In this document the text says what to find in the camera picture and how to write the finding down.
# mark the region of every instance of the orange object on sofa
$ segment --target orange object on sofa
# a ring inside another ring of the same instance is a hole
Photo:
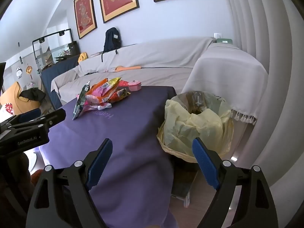
[[[20,93],[21,87],[18,82],[15,82],[0,96],[0,103],[2,105],[12,103],[15,115],[26,113],[40,107],[40,102],[19,97]]]

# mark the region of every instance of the trash bag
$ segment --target trash bag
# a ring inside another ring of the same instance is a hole
[[[234,132],[231,107],[222,97],[207,92],[182,93],[167,100],[165,121],[157,138],[165,152],[196,163],[192,141],[199,137],[220,157],[230,151]]]

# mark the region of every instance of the fish tank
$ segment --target fish tank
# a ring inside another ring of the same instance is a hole
[[[48,34],[32,42],[38,74],[58,62],[80,54],[72,30],[66,29]]]

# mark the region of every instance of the electrical outlet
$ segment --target electrical outlet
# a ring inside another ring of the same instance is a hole
[[[216,39],[221,39],[221,38],[222,38],[222,34],[221,34],[221,33],[215,33],[215,34],[214,34],[214,37],[215,37]]]

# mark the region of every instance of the silver screw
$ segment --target silver screw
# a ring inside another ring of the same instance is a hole
[[[45,169],[45,171],[50,171],[52,169],[52,166],[51,165],[47,165],[44,169]]]
[[[82,161],[81,160],[76,161],[74,163],[74,166],[76,166],[76,167],[82,166]]]
[[[225,160],[225,161],[223,161],[223,165],[226,167],[229,167],[231,165],[231,163],[230,163],[230,161]]]
[[[254,169],[256,172],[259,172],[259,171],[261,170],[261,168],[258,167],[257,165],[255,165],[255,166],[253,167],[253,169]]]

